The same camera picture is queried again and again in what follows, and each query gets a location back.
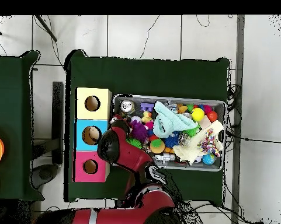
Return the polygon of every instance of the gray plastic bin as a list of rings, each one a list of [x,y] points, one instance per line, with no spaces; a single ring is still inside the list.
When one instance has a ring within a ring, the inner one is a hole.
[[[219,100],[196,100],[196,99],[183,99],[183,98],[170,98],[170,97],[156,97],[156,96],[141,96],[141,95],[125,95],[125,94],[116,94],[113,96],[113,106],[111,114],[120,113],[120,103],[122,100],[131,100],[135,103],[135,112],[132,116],[142,116],[143,112],[140,110],[141,103],[155,103],[157,100],[159,102],[165,103],[168,100],[171,100],[175,103],[183,104],[208,104],[211,107],[214,107],[214,111],[218,114],[218,120],[223,124],[223,131],[219,133],[219,140],[225,146],[226,141],[226,118],[227,118],[227,105],[223,101]],[[157,115],[156,112],[152,113],[152,117],[155,118]],[[181,169],[181,170],[200,170],[200,171],[211,171],[217,172],[222,169],[224,164],[224,150],[220,152],[220,158],[217,158],[216,161],[210,166],[206,165],[203,162],[193,163],[191,166],[188,164],[179,164],[173,161],[165,162],[160,160],[155,160],[156,165],[159,167],[165,167],[167,169]]]

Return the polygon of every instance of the green tablecloth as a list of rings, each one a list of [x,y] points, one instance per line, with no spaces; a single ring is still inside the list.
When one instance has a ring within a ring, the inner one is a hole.
[[[70,110],[66,120],[67,179],[65,197],[75,198],[123,198],[129,173],[119,167],[111,167],[105,183],[72,182],[72,149],[74,132],[75,87],[108,88],[113,94],[150,95],[191,99],[227,99],[226,58],[217,61],[162,61],[120,58],[88,58],[81,50],[73,51],[66,59],[67,74],[65,110]],[[212,200],[221,204],[223,170],[185,171],[170,170],[184,200]]]
[[[39,53],[0,57],[0,198],[42,200],[30,185],[32,158],[29,76]]]

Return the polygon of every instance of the blue box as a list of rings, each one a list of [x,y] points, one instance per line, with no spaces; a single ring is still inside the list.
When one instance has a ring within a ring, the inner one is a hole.
[[[82,139],[82,133],[86,127],[96,127],[100,130],[103,135],[107,131],[108,122],[107,120],[77,120],[77,143],[76,151],[96,151],[98,149],[98,144],[89,145],[85,143]]]

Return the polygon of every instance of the yellow box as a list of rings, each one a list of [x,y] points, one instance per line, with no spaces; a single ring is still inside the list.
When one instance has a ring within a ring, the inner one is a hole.
[[[111,98],[108,89],[78,87],[77,119],[109,120]]]

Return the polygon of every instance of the circular hole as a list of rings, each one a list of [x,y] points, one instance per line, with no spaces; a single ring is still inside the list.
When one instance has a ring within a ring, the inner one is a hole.
[[[102,133],[96,126],[87,126],[82,132],[82,140],[88,145],[96,145]]]
[[[98,163],[95,160],[87,160],[83,164],[83,170],[89,174],[96,173],[98,171]]]
[[[100,100],[96,96],[88,96],[85,100],[85,108],[88,111],[96,111],[100,108]]]

